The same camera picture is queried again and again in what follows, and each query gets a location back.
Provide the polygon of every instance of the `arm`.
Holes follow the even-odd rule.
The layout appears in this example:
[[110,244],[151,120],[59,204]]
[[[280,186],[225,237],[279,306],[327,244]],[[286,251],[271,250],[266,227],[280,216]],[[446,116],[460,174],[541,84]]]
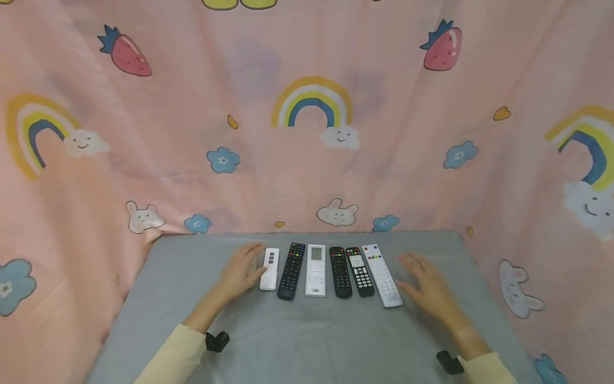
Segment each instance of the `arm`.
[[397,286],[448,330],[460,350],[460,361],[469,382],[517,384],[499,355],[490,349],[458,306],[436,266],[421,256],[403,255],[401,262],[418,279],[420,290],[403,281],[397,281]]
[[226,304],[253,287],[266,268],[249,272],[250,264],[264,249],[261,243],[237,248],[217,282],[192,313],[155,354],[134,384],[183,384],[200,363],[206,345],[204,334]]

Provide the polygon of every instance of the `rainbow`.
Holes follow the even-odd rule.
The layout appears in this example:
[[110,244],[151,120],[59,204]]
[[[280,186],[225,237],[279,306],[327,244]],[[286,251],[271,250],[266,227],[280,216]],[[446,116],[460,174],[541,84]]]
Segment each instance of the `rainbow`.
[[324,112],[326,127],[352,122],[352,100],[348,91],[325,77],[308,76],[293,81],[277,98],[271,126],[294,127],[298,112],[307,106],[317,106]]
[[593,165],[582,181],[594,190],[605,190],[614,182],[614,111],[587,105],[557,123],[544,138],[555,143],[559,153],[571,140],[588,148]]
[[23,93],[9,100],[7,141],[17,165],[30,180],[47,166],[36,144],[36,136],[46,129],[64,140],[79,129],[79,123],[64,107],[39,95]]

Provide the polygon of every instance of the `blue flower print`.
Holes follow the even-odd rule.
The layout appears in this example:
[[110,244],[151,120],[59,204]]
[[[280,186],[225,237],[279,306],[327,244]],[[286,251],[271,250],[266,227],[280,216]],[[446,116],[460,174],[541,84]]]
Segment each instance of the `blue flower print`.
[[0,266],[0,315],[9,316],[34,292],[36,280],[30,272],[32,264],[24,259],[14,259]]
[[395,217],[393,214],[388,214],[386,217],[378,217],[373,220],[373,231],[374,232],[388,232],[397,225],[401,219]]
[[209,227],[211,226],[211,220],[204,217],[200,213],[196,213],[194,216],[188,217],[184,221],[184,225],[192,233],[207,233],[209,232]]
[[236,166],[241,162],[239,155],[230,152],[226,147],[207,152],[207,160],[211,163],[211,169],[217,173],[232,173],[236,171]]
[[460,146],[453,146],[448,149],[446,161],[443,163],[443,168],[458,169],[465,165],[467,160],[471,160],[478,155],[478,148],[473,145],[472,140],[467,140]]
[[554,361],[545,353],[542,353],[540,359],[535,359],[535,369],[544,384],[569,384],[565,376],[554,365]]

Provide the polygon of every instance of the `gray table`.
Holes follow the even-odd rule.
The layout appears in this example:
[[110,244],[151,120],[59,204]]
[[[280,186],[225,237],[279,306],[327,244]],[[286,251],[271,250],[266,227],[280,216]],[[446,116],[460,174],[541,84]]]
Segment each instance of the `gray table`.
[[[331,246],[379,245],[394,278],[411,280],[397,256],[425,255],[446,276],[461,307],[520,383],[541,383],[493,296],[452,232],[176,235],[153,245],[90,372],[88,383],[131,383],[181,323],[241,243],[280,248],[279,274],[292,241]],[[385,309],[377,293],[335,296],[327,265],[327,297],[305,297],[305,262],[293,301],[250,290],[218,316],[210,331],[227,331],[221,354],[206,352],[188,383],[462,383],[446,375],[435,354],[457,353],[445,330],[404,297]]]

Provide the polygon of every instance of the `strawberry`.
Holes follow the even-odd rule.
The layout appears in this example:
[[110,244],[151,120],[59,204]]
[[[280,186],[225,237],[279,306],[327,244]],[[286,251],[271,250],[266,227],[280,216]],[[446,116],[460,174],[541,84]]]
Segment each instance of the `strawberry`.
[[105,25],[104,32],[105,36],[98,36],[103,43],[100,52],[110,54],[116,67],[136,76],[152,75],[152,68],[134,40],[121,34],[117,27]]
[[461,54],[462,32],[452,27],[454,20],[441,21],[435,32],[429,32],[429,41],[420,45],[426,49],[424,67],[431,71],[447,71],[456,65]]

